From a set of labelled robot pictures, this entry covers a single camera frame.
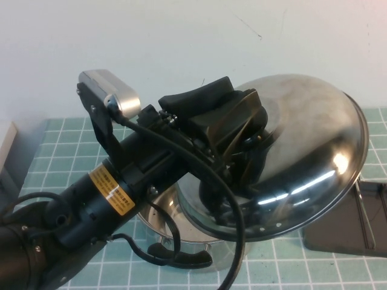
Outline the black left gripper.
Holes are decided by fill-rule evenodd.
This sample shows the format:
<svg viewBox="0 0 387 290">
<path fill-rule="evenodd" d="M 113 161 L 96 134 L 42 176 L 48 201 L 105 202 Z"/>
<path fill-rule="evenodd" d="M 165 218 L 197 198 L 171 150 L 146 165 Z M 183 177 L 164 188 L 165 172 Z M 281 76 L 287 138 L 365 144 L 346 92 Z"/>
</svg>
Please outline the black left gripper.
<svg viewBox="0 0 387 290">
<path fill-rule="evenodd" d="M 267 124 L 267 112 L 255 89 L 236 91 L 228 77 L 192 91 L 159 99 L 165 112 L 189 125 L 216 155 L 233 155 L 258 146 Z M 220 175 L 219 162 L 186 134 L 170 127 L 166 115 L 148 105 L 136 121 L 120 116 L 120 124 L 132 132 L 120 144 L 128 159 L 122 169 L 133 188 L 155 186 L 165 190 L 185 174 L 230 195 Z"/>
</svg>

